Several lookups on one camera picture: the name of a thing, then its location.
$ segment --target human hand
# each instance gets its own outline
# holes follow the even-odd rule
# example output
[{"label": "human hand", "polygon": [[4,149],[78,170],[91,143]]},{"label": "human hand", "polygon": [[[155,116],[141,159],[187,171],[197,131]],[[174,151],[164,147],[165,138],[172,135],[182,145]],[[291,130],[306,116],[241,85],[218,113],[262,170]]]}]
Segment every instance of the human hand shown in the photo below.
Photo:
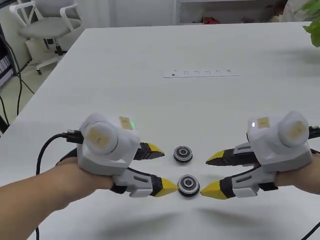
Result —
[{"label": "human hand", "polygon": [[76,157],[59,162],[43,175],[57,191],[58,210],[91,195],[95,190],[111,189],[114,184],[110,176],[94,175],[79,168]]},{"label": "human hand", "polygon": [[313,154],[312,163],[304,167],[280,172],[276,176],[275,185],[295,186],[302,191],[320,195],[320,154]]}]

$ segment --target plant leaf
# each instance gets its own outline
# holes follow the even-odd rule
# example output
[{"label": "plant leaf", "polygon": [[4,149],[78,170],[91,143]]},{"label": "plant leaf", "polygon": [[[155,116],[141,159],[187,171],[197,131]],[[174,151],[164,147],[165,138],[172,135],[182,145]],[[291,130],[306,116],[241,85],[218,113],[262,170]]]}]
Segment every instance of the plant leaf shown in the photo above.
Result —
[{"label": "plant leaf", "polygon": [[311,29],[311,42],[315,47],[320,47],[320,23]]},{"label": "plant leaf", "polygon": [[299,10],[308,10],[310,9],[314,4],[316,4],[319,0],[311,0],[308,1],[306,4],[304,4]]},{"label": "plant leaf", "polygon": [[308,33],[311,34],[311,27],[310,26],[302,26],[304,30]]},{"label": "plant leaf", "polygon": [[313,28],[317,28],[317,26],[320,26],[320,16],[318,16],[317,18],[315,18],[309,26],[302,26],[304,28],[304,30],[311,34],[313,31]]},{"label": "plant leaf", "polygon": [[307,15],[314,15],[318,11],[320,11],[320,0],[317,0],[317,2],[313,3],[310,7],[305,9]]}]

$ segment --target chair armrest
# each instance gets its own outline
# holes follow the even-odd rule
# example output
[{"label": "chair armrest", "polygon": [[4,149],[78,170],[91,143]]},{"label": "chair armrest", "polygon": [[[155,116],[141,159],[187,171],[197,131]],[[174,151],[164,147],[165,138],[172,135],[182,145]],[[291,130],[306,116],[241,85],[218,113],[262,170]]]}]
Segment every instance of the chair armrest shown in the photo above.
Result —
[{"label": "chair armrest", "polygon": [[10,12],[14,15],[14,17],[18,20],[18,22],[23,26],[27,26],[27,22],[25,22],[22,17],[18,14],[18,10],[20,9],[25,9],[27,7],[33,6],[33,9],[36,7],[35,3],[33,1],[22,3],[22,4],[17,4],[17,5],[12,5],[10,6],[9,10]]},{"label": "chair armrest", "polygon": [[74,27],[72,26],[69,18],[67,17],[66,11],[67,11],[68,9],[76,9],[77,6],[78,6],[78,4],[75,3],[75,4],[71,5],[71,6],[65,6],[65,7],[62,7],[62,8],[60,9],[60,15],[61,15],[62,19],[64,20],[65,24],[67,25],[67,27],[69,28],[70,32],[73,32],[75,29],[74,29]]}]

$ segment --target ball bearing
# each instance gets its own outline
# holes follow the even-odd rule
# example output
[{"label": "ball bearing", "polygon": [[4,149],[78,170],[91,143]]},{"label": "ball bearing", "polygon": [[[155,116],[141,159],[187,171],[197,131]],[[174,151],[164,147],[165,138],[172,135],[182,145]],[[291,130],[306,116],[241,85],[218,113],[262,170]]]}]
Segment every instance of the ball bearing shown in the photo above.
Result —
[{"label": "ball bearing", "polygon": [[178,180],[178,191],[181,195],[191,198],[199,193],[200,184],[194,176],[183,175]]},{"label": "ball bearing", "polygon": [[186,164],[191,161],[193,155],[189,147],[178,146],[173,152],[173,157],[179,164]]}]

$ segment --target power strip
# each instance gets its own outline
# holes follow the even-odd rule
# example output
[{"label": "power strip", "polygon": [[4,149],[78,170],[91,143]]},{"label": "power strip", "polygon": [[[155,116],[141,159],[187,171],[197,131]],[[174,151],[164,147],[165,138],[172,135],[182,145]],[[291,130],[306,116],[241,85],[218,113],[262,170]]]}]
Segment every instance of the power strip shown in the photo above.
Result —
[{"label": "power strip", "polygon": [[240,76],[236,72],[227,69],[194,69],[194,70],[166,70],[163,77],[167,78],[203,78],[203,77],[226,77]]}]

